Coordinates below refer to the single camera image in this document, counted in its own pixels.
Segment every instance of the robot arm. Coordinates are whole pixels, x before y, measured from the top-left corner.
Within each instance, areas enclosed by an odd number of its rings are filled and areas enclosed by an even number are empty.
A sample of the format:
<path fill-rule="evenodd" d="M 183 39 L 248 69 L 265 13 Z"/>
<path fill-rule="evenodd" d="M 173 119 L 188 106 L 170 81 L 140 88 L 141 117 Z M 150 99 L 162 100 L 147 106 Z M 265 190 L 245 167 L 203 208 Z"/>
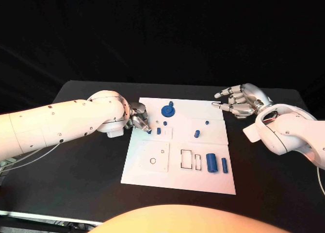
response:
<path fill-rule="evenodd" d="M 110 137 L 124 135 L 124 126 L 150 131 L 146 106 L 133 105 L 136 108 L 117 92 L 101 91 L 88 100 L 0 115 L 0 161 L 84 137 L 97 130 Z"/>
<path fill-rule="evenodd" d="M 215 97 L 236 93 L 239 99 L 229 98 L 229 104 L 215 102 L 213 106 L 234 112 L 238 118 L 257 113 L 255 123 L 244 129 L 251 142 L 264 141 L 270 150 L 282 155 L 295 150 L 325 170 L 325 121 L 318 121 L 301 108 L 275 104 L 262 90 L 251 83 L 231 87 Z"/>

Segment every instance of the black table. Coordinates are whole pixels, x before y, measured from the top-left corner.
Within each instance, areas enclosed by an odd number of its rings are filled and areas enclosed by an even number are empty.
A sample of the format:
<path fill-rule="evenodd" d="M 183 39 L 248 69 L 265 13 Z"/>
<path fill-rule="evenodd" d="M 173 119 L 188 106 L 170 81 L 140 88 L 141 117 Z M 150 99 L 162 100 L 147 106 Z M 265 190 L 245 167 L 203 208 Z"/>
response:
<path fill-rule="evenodd" d="M 225 88 L 71 81 L 55 102 L 88 99 L 101 90 L 120 92 L 129 102 L 140 97 L 215 100 Z M 277 103 L 307 109 L 297 90 L 264 90 Z M 64 143 L 42 160 L 13 170 L 2 186 L 0 210 L 107 221 L 141 207 L 186 204 L 238 213 L 293 232 L 325 231 L 317 167 L 298 152 L 278 156 L 261 141 L 249 142 L 242 130 L 255 116 L 238 120 L 225 112 L 225 120 L 236 196 L 121 184 L 131 138 L 131 130 L 126 130 L 121 137 L 95 132 Z M 325 171 L 321 179 L 325 187 Z"/>

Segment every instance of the black backdrop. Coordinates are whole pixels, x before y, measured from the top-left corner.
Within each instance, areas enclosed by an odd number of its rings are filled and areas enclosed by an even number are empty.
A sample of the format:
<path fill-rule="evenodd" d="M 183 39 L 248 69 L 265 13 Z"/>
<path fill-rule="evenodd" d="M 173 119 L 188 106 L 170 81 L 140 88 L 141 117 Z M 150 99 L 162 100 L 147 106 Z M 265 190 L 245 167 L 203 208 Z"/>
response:
<path fill-rule="evenodd" d="M 68 80 L 291 88 L 325 118 L 325 6 L 0 1 L 0 113 Z"/>

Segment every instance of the white cable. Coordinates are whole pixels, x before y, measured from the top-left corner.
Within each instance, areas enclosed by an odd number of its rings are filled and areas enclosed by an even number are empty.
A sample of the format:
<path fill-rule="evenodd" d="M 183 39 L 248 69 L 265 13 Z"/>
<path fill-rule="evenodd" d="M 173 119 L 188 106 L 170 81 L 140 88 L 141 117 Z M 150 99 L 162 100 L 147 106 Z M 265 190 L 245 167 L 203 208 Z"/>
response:
<path fill-rule="evenodd" d="M 320 177 L 320 167 L 318 167 L 318 181 L 320 181 L 320 186 L 321 186 L 323 192 L 325 194 L 325 190 L 324 190 L 324 186 L 323 186 L 323 182 L 321 182 L 321 177 Z"/>
<path fill-rule="evenodd" d="M 5 168 L 8 166 L 12 166 L 15 165 L 18 162 L 21 162 L 24 159 L 26 159 L 28 157 L 31 157 L 35 153 L 38 153 L 44 148 L 38 149 L 35 152 L 32 152 L 26 157 L 24 157 L 21 160 L 15 161 L 13 163 L 5 165 L 5 166 L 0 166 L 0 168 Z"/>
<path fill-rule="evenodd" d="M 15 168 L 11 168 L 11 169 L 8 169 L 8 170 L 3 170 L 3 171 L 0 171 L 0 172 L 11 171 L 11 170 L 13 170 L 13 169 L 16 169 L 16 168 L 21 168 L 21 167 L 24 167 L 24 166 L 32 164 L 36 160 L 39 160 L 42 157 L 45 157 L 45 156 L 54 151 L 54 149 L 52 149 L 44 156 L 41 156 L 38 159 L 35 159 L 35 160 L 31 161 L 29 163 L 26 163 L 26 164 L 24 164 L 24 165 L 18 166 L 18 167 L 15 167 Z"/>

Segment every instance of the robotic hand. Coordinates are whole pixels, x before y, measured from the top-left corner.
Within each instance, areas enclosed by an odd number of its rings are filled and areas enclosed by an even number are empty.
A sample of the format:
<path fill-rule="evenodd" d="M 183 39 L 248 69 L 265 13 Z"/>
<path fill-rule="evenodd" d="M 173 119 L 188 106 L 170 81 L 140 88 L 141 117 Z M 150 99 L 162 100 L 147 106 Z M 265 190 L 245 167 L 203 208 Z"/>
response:
<path fill-rule="evenodd" d="M 251 83 L 228 88 L 215 97 L 231 95 L 229 104 L 213 106 L 232 112 L 238 119 L 257 113 L 255 123 L 244 129 L 251 142 L 264 141 L 270 150 L 282 155 L 295 150 L 325 170 L 325 121 L 318 121 L 301 108 L 275 104 Z"/>
<path fill-rule="evenodd" d="M 88 100 L 0 115 L 0 161 L 97 130 L 110 137 L 121 136 L 124 127 L 152 131 L 144 104 L 129 104 L 116 91 L 100 91 Z"/>

